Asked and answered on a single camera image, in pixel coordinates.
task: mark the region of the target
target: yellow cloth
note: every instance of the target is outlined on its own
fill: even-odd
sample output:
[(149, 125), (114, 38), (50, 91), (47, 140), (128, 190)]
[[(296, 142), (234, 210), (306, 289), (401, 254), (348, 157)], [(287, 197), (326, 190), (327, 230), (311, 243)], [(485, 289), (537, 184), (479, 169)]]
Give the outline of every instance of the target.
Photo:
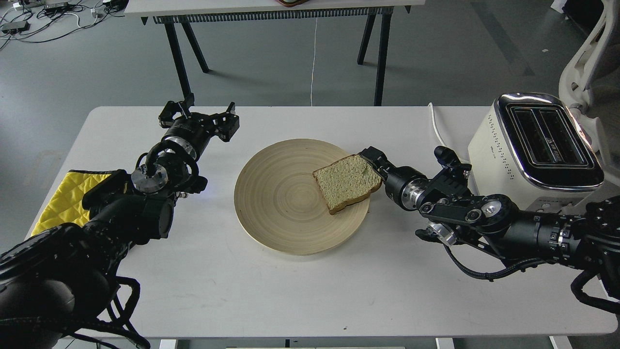
[(67, 172), (51, 197), (30, 236), (59, 224), (72, 222), (83, 226), (88, 222), (88, 211), (82, 208), (84, 194), (101, 183), (112, 172)]

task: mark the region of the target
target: slice of bread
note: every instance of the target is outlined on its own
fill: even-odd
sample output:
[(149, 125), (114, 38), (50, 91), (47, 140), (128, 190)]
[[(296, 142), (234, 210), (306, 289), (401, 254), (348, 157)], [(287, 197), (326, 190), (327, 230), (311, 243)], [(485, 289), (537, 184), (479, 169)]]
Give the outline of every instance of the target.
[(360, 202), (381, 187), (381, 177), (360, 155), (350, 155), (319, 168), (312, 176), (321, 189), (329, 214)]

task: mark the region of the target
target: bread crust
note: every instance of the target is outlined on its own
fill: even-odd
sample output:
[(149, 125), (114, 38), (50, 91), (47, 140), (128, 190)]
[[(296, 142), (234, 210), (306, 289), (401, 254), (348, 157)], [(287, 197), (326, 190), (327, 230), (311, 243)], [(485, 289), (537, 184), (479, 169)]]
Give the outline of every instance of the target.
[(383, 183), (383, 180), (379, 180), (379, 183), (376, 186), (370, 188), (370, 190), (368, 190), (367, 192), (365, 192), (361, 196), (351, 198), (350, 200), (344, 201), (341, 204), (339, 204), (339, 205), (337, 205), (335, 207), (330, 208), (329, 207), (329, 201), (325, 197), (325, 193), (323, 192), (323, 190), (321, 189), (321, 186), (319, 185), (318, 173), (320, 173), (325, 168), (328, 168), (328, 167), (336, 165), (337, 163), (339, 163), (341, 161), (347, 161), (349, 158), (351, 158), (353, 156), (356, 156), (356, 155), (355, 154), (349, 155), (349, 156), (347, 156), (345, 158), (342, 158), (342, 159), (340, 159), (340, 160), (338, 160), (338, 161), (336, 161), (334, 163), (331, 163), (331, 164), (329, 164), (329, 165), (327, 165), (325, 167), (319, 168), (318, 170), (312, 172), (312, 177), (314, 177), (314, 181), (316, 182), (317, 186), (319, 187), (319, 190), (321, 191), (321, 196), (323, 197), (323, 201), (327, 205), (327, 209), (328, 209), (330, 215), (335, 215), (338, 211), (341, 211), (342, 209), (344, 209), (345, 207), (347, 207), (349, 205), (356, 204), (358, 202), (364, 201), (365, 199), (368, 199), (370, 197), (370, 194), (372, 194), (375, 191), (377, 191), (381, 187), (381, 184)]

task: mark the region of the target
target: black table leg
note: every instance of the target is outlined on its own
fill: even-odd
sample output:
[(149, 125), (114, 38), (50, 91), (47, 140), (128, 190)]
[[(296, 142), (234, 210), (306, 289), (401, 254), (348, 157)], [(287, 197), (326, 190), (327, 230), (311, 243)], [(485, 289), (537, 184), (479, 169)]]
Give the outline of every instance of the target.
[(380, 106), (383, 101), (383, 81), (386, 75), (386, 60), (388, 54), (389, 25), (391, 14), (383, 14), (381, 19), (381, 36), (379, 38), (379, 61), (377, 62), (377, 82), (374, 89), (374, 105)]
[(370, 34), (373, 32), (374, 18), (376, 14), (369, 14), (366, 19), (366, 27), (364, 28), (364, 36), (361, 38), (360, 52), (357, 55), (357, 64), (364, 64), (364, 57), (366, 56), (366, 49), (368, 48), (368, 42), (370, 41)]
[(168, 35), (168, 42), (170, 43), (170, 51), (172, 51), (172, 59), (174, 59), (174, 66), (177, 68), (177, 75), (179, 76), (179, 82), (181, 83), (181, 90), (183, 91), (183, 98), (189, 96), (192, 93), (190, 88), (190, 82), (187, 79), (187, 72), (185, 71), (185, 65), (183, 64), (183, 56), (181, 55), (181, 49), (179, 47), (179, 39), (177, 38), (177, 32), (174, 30), (173, 23), (164, 24), (166, 27), (166, 35)]
[(200, 69), (202, 69), (203, 73), (209, 72), (209, 66), (206, 65), (205, 56), (202, 55), (202, 51), (200, 50), (200, 46), (198, 46), (198, 41), (196, 40), (196, 35), (194, 35), (192, 26), (189, 23), (181, 23), (183, 26), (183, 30), (187, 35), (187, 40), (190, 41), (190, 45), (192, 46), (192, 50), (194, 51), (194, 55), (196, 55), (196, 59), (198, 60), (198, 64), (200, 64)]

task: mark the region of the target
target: tabletop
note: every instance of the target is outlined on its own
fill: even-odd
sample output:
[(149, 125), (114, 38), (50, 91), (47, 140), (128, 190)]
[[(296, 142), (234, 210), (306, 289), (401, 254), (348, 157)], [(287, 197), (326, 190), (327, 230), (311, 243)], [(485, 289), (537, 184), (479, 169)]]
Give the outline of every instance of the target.
[[(164, 134), (161, 109), (94, 109), (53, 188), (71, 169), (132, 169)], [(461, 156), (489, 109), (436, 107), (444, 140)], [(212, 114), (225, 107), (192, 110)], [(398, 208), (383, 189), (371, 196), (358, 231), (338, 247), (291, 256), (257, 243), (236, 217), (233, 192), (259, 150), (293, 138), (323, 140), (349, 153), (372, 145), (396, 166), (431, 177), (440, 170), (433, 156), (438, 142), (427, 107), (237, 107), (237, 114), (241, 127), (231, 141), (214, 138), (200, 158), (209, 185), (179, 200), (169, 238), (132, 249), (121, 263), (118, 274), (142, 286), (132, 322), (143, 336), (575, 335), (617, 327), (613, 314), (574, 299), (576, 270), (542, 265), (493, 283), (467, 277), (442, 245), (414, 235), (424, 219)], [(472, 269), (502, 269), (472, 248), (453, 251)], [(604, 297), (596, 283), (585, 290)]]
[(287, 11), (423, 5), (425, 0), (310, 0), (285, 7), (276, 0), (131, 0), (125, 9), (128, 17), (214, 14), (229, 12)]

